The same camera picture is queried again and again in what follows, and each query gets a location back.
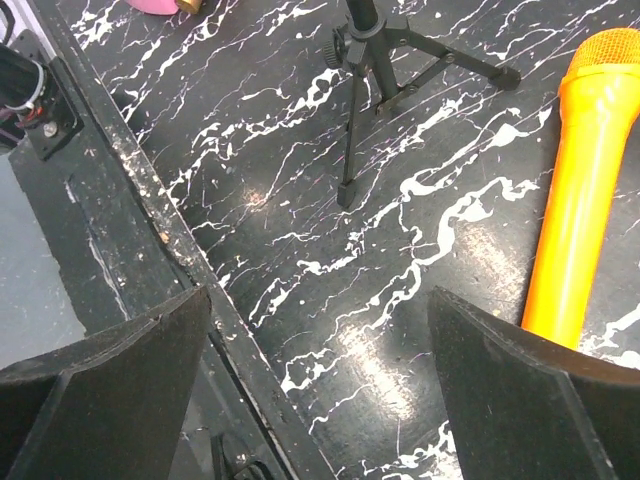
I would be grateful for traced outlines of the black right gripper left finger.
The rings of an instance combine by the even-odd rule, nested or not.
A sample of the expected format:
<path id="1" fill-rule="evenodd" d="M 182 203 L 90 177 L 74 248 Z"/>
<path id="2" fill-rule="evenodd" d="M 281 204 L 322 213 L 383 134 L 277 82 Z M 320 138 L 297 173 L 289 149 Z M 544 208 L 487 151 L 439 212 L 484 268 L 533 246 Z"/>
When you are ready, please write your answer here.
<path id="1" fill-rule="evenodd" d="M 167 478 L 210 314 L 191 288 L 2 369 L 2 478 Z"/>

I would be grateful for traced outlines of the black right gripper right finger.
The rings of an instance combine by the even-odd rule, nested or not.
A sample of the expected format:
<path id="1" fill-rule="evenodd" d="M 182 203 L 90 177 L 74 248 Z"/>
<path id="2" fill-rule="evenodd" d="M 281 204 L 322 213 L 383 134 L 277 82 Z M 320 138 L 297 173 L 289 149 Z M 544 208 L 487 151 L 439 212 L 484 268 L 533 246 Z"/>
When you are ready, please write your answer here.
<path id="1" fill-rule="evenodd" d="M 436 287 L 435 368 L 466 479 L 636 479 L 639 372 Z"/>

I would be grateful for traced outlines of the black tripod mic stand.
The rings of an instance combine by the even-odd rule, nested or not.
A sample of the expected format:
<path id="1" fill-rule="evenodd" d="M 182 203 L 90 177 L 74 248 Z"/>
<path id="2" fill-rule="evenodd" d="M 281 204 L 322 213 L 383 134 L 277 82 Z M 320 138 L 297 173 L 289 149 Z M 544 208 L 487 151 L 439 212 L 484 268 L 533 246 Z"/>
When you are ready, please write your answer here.
<path id="1" fill-rule="evenodd" d="M 348 1 L 347 22 L 332 31 L 323 46 L 328 68 L 352 74 L 351 101 L 342 180 L 336 201 L 348 209 L 356 196 L 354 152 L 357 126 L 365 118 L 376 118 L 414 95 L 449 66 L 455 65 L 477 74 L 504 90 L 515 90 L 520 73 L 511 67 L 492 65 L 446 46 L 414 31 L 406 17 L 386 16 L 372 1 Z M 397 82 L 390 52 L 410 47 L 435 61 L 408 83 Z"/>

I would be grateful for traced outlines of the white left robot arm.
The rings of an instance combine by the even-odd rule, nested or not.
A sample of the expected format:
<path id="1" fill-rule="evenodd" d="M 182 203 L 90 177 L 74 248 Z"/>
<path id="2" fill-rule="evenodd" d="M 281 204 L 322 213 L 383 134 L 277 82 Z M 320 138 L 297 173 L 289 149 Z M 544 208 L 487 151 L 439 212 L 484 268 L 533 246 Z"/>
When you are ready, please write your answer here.
<path id="1" fill-rule="evenodd" d="M 33 30 L 15 30 L 17 13 L 6 1 L 1 3 L 1 22 L 1 111 L 17 117 L 17 128 L 46 161 L 83 128 L 64 84 L 68 69 Z"/>

